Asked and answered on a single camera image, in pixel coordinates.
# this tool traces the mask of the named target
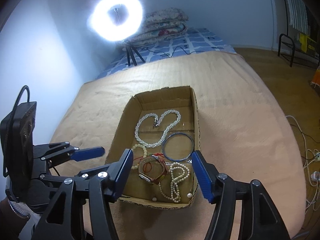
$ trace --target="light stand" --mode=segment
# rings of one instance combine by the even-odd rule
[[[118,14],[118,9],[121,7],[121,4],[117,4],[113,7],[111,7],[111,9],[113,9],[116,14],[117,14],[117,17],[118,17],[118,21],[119,21],[119,24],[121,25],[121,21],[120,21],[120,17],[119,17],[119,14]],[[137,48],[135,48],[133,45],[129,44],[128,42],[125,42],[125,41],[121,41],[124,45],[125,45],[125,50],[127,52],[127,60],[128,60],[128,66],[131,65],[131,62],[130,62],[130,58],[132,59],[132,62],[135,66],[137,66],[137,61],[133,55],[133,51],[138,55],[138,57],[142,60],[143,63],[145,63],[146,61],[143,59],[143,57],[140,55],[140,53],[138,52]]]

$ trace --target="mattress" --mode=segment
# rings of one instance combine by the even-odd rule
[[[198,54],[206,51],[236,53],[231,45],[226,44],[223,39],[219,38],[213,32],[205,28],[189,28],[185,35],[149,44],[143,48],[138,48],[138,52],[141,54],[146,63],[171,56],[178,57],[186,55],[187,53]],[[141,59],[136,54],[134,55],[137,64],[143,64]],[[113,73],[119,71],[127,70],[128,68],[132,67],[135,66],[133,64],[128,66],[127,55],[125,52],[123,52],[106,67],[105,71],[99,74],[97,79],[112,75]]]
[[[103,157],[57,166],[61,175],[105,163],[122,111],[131,96],[190,85],[196,94],[201,152],[234,180],[259,179],[277,206],[290,236],[300,230],[306,184],[300,152],[283,111],[255,71],[238,54],[209,51],[130,68],[84,84],[51,142],[80,148],[103,146]],[[118,201],[110,205],[120,239],[203,240],[214,205],[198,190],[185,209],[159,210]],[[232,240],[237,239],[241,202],[236,203]],[[89,206],[85,229],[91,232]]]

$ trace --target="wooden floor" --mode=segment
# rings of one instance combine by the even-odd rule
[[[285,115],[293,115],[302,131],[312,136],[317,142],[320,142],[320,97],[310,87],[310,81],[315,73],[314,69],[293,64],[292,68],[287,61],[279,58],[276,52],[260,50],[235,48],[236,52],[244,57],[247,63],[257,72],[267,87],[270,89]],[[295,124],[294,120],[289,119],[290,124]],[[291,126],[297,139],[300,152],[305,156],[305,146],[303,137],[297,127]],[[320,143],[314,142],[306,136],[307,148],[320,150]],[[320,170],[320,162],[313,162],[309,166],[310,174]],[[308,180],[307,169],[305,169],[307,199],[312,200],[316,192],[316,187],[312,187]],[[305,216],[302,232],[310,233],[297,239],[320,239],[320,197],[316,203],[314,211],[313,206],[308,208]]]

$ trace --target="twisted pearl necklace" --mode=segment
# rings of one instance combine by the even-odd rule
[[[182,175],[179,175],[178,177],[174,177],[173,171],[176,169],[182,170]],[[172,200],[175,203],[179,203],[181,201],[181,197],[180,197],[180,190],[179,190],[178,183],[184,181],[190,176],[190,170],[186,165],[175,162],[170,165],[169,172],[171,174],[171,183],[170,183],[171,197],[168,197],[166,194],[163,193],[160,183],[159,183],[159,190],[162,196],[164,196],[165,198]]]
[[[140,147],[143,150],[143,158],[147,157],[148,151],[146,149],[145,146],[141,145],[141,144],[135,144],[134,146],[132,146],[131,150],[133,151],[135,148]],[[136,170],[139,168],[139,163],[137,165],[134,165],[131,167],[132,170]]]
[[[155,118],[154,126],[158,127],[158,126],[160,125],[160,123],[162,122],[163,118],[164,118],[167,114],[170,114],[170,113],[176,114],[176,115],[177,115],[177,120],[168,125],[168,127],[164,130],[164,132],[163,132],[163,134],[162,134],[162,136],[161,136],[161,139],[160,139],[158,142],[156,142],[156,143],[151,143],[151,144],[150,144],[150,143],[146,143],[146,142],[142,141],[142,140],[139,138],[139,135],[138,135],[139,127],[140,127],[140,125],[142,124],[142,122],[143,122],[144,120],[146,120],[148,117],[152,117],[152,116],[153,116],[153,117]],[[172,127],[176,126],[176,125],[180,122],[180,119],[181,119],[181,115],[180,115],[179,111],[173,110],[173,109],[170,109],[170,110],[165,111],[163,114],[161,114],[161,116],[160,116],[159,119],[158,119],[158,115],[157,115],[157,114],[153,114],[153,113],[146,114],[144,117],[142,117],[142,118],[138,121],[137,126],[136,126],[136,129],[135,129],[135,131],[134,131],[134,136],[135,136],[136,140],[137,140],[139,143],[141,143],[143,146],[145,146],[146,148],[156,148],[156,147],[160,146],[160,145],[163,143],[163,141],[164,141],[165,137],[167,136],[167,133],[169,132],[169,130],[170,130]]]

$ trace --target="blue bangle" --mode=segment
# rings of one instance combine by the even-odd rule
[[[172,136],[174,136],[174,135],[178,135],[178,134],[187,136],[187,137],[191,140],[191,142],[192,142],[192,150],[191,150],[191,153],[190,153],[187,157],[185,157],[185,158],[183,158],[183,159],[181,159],[181,160],[174,160],[174,159],[168,157],[168,156],[165,154],[164,146],[165,146],[167,140],[168,140],[170,137],[172,137]],[[190,135],[186,134],[186,133],[183,133],[183,132],[175,132],[175,133],[169,135],[169,136],[163,141],[163,143],[162,143],[162,153],[163,153],[163,155],[164,155],[168,160],[170,160],[170,161],[172,161],[172,162],[182,162],[182,161],[185,161],[185,160],[189,159],[190,156],[191,156],[191,154],[192,154],[193,151],[194,151],[194,148],[195,148],[195,142],[193,141],[192,137],[191,137]]]

